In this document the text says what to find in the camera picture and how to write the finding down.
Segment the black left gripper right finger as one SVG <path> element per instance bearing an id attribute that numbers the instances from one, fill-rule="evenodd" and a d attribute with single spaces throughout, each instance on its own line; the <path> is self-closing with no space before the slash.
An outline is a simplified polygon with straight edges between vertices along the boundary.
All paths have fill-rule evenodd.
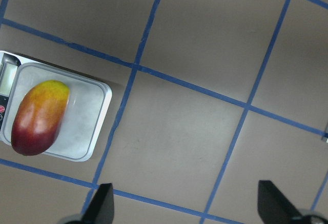
<path id="1" fill-rule="evenodd" d="M 266 224 L 303 223 L 303 215 L 270 180 L 258 182 L 257 211 Z"/>

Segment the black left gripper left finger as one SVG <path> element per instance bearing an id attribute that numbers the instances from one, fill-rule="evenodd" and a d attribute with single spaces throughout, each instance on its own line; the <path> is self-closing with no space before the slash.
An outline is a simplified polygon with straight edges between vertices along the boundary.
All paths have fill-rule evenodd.
<path id="1" fill-rule="evenodd" d="M 113 185 L 111 183 L 101 184 L 84 213 L 81 222 L 111 224 L 113 219 Z"/>

